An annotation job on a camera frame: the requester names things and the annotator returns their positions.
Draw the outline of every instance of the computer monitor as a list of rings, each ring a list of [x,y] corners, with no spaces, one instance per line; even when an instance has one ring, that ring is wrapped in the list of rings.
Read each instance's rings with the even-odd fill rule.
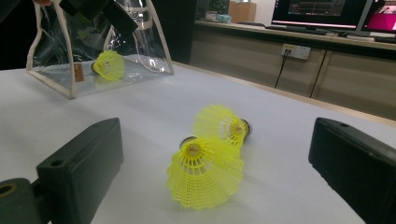
[[[373,0],[361,29],[396,34],[396,0]]]
[[[276,0],[272,24],[356,30],[364,0]]]

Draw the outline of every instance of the white table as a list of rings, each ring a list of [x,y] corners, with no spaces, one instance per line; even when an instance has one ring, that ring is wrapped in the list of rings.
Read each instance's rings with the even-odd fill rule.
[[[34,181],[35,167],[51,153],[91,124],[118,117],[125,162],[92,224],[363,223],[308,162],[314,122],[343,121],[396,147],[395,122],[175,69],[174,76],[75,100],[24,70],[0,72],[0,180]],[[191,135],[196,113],[210,104],[230,107],[253,124],[242,149],[245,178],[227,203],[186,210],[172,200],[165,171],[180,141]]]

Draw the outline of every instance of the transparent vinyl bag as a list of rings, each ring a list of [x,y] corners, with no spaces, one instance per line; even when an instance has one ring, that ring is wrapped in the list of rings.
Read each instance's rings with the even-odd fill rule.
[[[132,35],[122,35],[102,14],[90,21],[80,14],[70,16],[59,6],[60,0],[48,7],[35,4],[37,35],[28,53],[27,72],[71,99],[172,75],[151,1],[116,2],[138,25]]]

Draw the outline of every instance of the electrical outlet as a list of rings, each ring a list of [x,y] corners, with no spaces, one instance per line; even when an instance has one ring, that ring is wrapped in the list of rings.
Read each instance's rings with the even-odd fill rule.
[[[293,56],[294,56],[294,58],[307,60],[310,51],[311,51],[311,48],[296,46]]]
[[[290,45],[290,44],[283,44],[283,49],[282,49],[282,52],[280,53],[280,55],[285,55],[287,49],[290,50],[290,52],[288,54],[288,57],[293,58],[296,46],[295,45]]]

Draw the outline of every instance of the shuttlecock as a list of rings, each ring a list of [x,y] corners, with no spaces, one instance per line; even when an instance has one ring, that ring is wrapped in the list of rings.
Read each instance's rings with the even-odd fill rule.
[[[237,191],[244,166],[229,147],[213,138],[187,138],[166,171],[173,199],[194,209],[225,203]]]
[[[195,117],[192,133],[198,137],[215,137],[239,148],[252,132],[252,126],[244,119],[223,105],[209,105],[203,108]]]
[[[116,51],[108,49],[99,54],[91,65],[92,71],[108,81],[117,81],[125,73],[125,63]]]

